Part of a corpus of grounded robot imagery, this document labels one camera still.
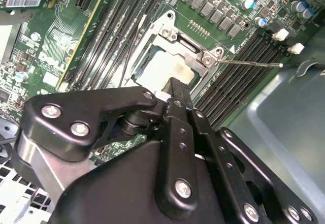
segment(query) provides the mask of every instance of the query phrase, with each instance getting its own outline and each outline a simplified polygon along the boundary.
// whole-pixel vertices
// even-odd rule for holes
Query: capacitor
[[[241,6],[243,10],[252,9],[255,5],[254,0],[242,0]]]
[[[268,24],[268,21],[261,17],[256,17],[254,22],[259,27],[265,27]]]
[[[290,9],[293,12],[303,12],[306,10],[308,4],[306,2],[294,1],[292,2]]]
[[[31,38],[31,40],[33,40],[35,42],[39,42],[39,41],[41,41],[42,37],[39,33],[33,32],[33,33],[31,33],[30,38]]]
[[[307,8],[305,11],[303,12],[299,12],[298,13],[298,17],[302,18],[302,19],[309,19],[314,15],[315,11],[311,8]]]
[[[28,79],[28,73],[27,72],[19,72],[19,73],[16,73],[15,76],[14,76],[14,80],[17,83],[22,83],[22,82],[26,81],[27,79]]]

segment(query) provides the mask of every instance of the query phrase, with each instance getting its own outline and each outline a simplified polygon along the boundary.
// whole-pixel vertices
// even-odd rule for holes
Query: green circuit board
[[[50,0],[44,0],[41,6]],[[56,0],[51,9],[41,9],[34,19],[23,23],[17,37],[12,58],[0,65],[1,104],[0,108],[9,113],[15,120],[19,120],[23,103],[38,94],[66,92],[76,89],[71,86],[76,67],[82,60],[83,54],[100,27],[101,19],[107,7],[114,0],[91,0],[86,10],[76,7],[78,0]],[[256,17],[265,18],[269,24],[280,22],[283,28],[297,41],[305,44],[318,30],[319,23],[315,18],[322,12],[324,0],[254,0],[255,5],[250,10],[243,10],[242,0],[199,0],[196,6],[194,0],[157,0],[142,26],[144,34],[161,15],[169,10],[176,13],[175,26],[207,50],[216,46],[224,48],[224,59],[231,59],[245,47],[249,39],[256,33],[258,27]],[[290,7],[294,1],[304,1],[314,10],[312,18],[302,19]],[[203,14],[203,6],[211,5],[213,11]],[[218,22],[212,21],[212,13],[222,14]],[[281,62],[286,63],[290,57],[284,57]],[[203,87],[208,90],[217,80],[220,70],[216,71]],[[26,72],[28,78],[22,83],[15,81],[17,72]],[[260,86],[247,96],[242,108],[273,78],[278,70],[269,73]],[[205,94],[202,90],[194,99],[199,103]],[[236,110],[225,124],[229,123]],[[105,148],[107,155],[119,154],[118,148],[127,150],[136,142],[115,144]]]

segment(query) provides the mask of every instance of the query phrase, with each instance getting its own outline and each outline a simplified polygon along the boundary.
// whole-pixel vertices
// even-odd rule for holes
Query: mounting hole
[[[180,103],[179,101],[174,101],[174,104],[178,107],[182,107],[182,103]]]
[[[187,148],[186,144],[184,144],[184,143],[179,143],[179,147],[181,149],[186,149]]]
[[[152,96],[152,94],[151,93],[149,93],[149,92],[143,92],[143,95],[144,95],[144,97],[145,98],[147,98],[147,99],[150,99],[150,100],[152,100],[153,99],[153,96]]]
[[[225,153],[225,148],[223,148],[222,146],[219,147],[219,150],[220,150],[222,153]]]
[[[197,111],[197,115],[198,115],[198,117],[200,117],[200,118],[203,118],[203,117],[204,117],[204,115],[203,115],[200,111]]]
[[[185,135],[186,134],[186,131],[185,131],[185,129],[180,129],[179,130],[179,133],[182,134],[182,135]]]
[[[228,137],[228,138],[232,138],[232,134],[228,131],[228,130],[225,130],[224,131],[224,134]]]
[[[232,170],[234,168],[234,166],[231,163],[227,163],[227,167]]]

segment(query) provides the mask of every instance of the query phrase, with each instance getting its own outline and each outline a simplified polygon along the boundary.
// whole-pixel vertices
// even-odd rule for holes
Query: black metal arm
[[[12,161],[57,203],[49,223],[317,223],[233,132],[212,130],[186,85],[163,91],[166,102],[129,87],[26,103]],[[93,149],[136,134],[148,141],[89,171]]]

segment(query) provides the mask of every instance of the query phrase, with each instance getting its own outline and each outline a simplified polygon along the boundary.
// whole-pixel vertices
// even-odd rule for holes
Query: white connector
[[[272,38],[276,41],[284,41],[286,37],[288,37],[289,32],[283,28],[279,32],[272,35]]]
[[[305,46],[301,43],[296,43],[292,47],[288,48],[288,52],[291,54],[299,55],[303,50],[305,49]]]

